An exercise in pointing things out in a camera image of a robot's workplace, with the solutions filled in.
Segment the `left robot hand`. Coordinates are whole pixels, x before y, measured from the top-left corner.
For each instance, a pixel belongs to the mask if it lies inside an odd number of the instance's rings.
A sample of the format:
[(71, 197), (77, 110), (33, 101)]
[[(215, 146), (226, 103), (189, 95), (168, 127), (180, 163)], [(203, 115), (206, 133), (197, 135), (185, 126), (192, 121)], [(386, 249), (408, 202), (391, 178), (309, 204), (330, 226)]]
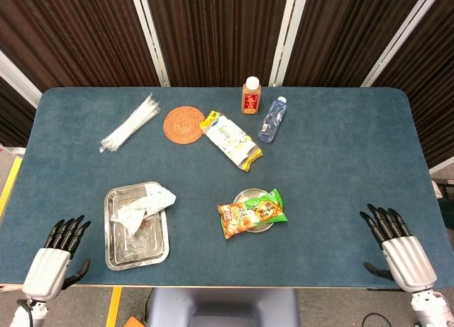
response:
[(88, 272), (91, 260), (87, 258), (80, 269), (68, 275), (68, 268), (90, 226), (84, 216), (59, 220), (51, 229), (43, 247), (36, 253), (22, 286), (22, 292), (32, 304), (49, 302), (62, 290), (78, 283)]

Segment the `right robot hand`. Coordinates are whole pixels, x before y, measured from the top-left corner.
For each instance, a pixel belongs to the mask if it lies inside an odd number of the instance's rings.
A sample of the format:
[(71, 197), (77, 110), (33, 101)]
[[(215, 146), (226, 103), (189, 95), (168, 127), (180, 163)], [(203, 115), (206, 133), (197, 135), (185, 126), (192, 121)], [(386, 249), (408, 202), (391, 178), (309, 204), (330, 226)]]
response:
[(360, 212), (389, 266), (387, 270), (364, 262), (376, 277), (395, 282), (403, 292), (419, 293), (433, 288), (435, 270), (419, 239), (412, 235), (405, 220), (394, 209), (367, 205), (370, 213)]

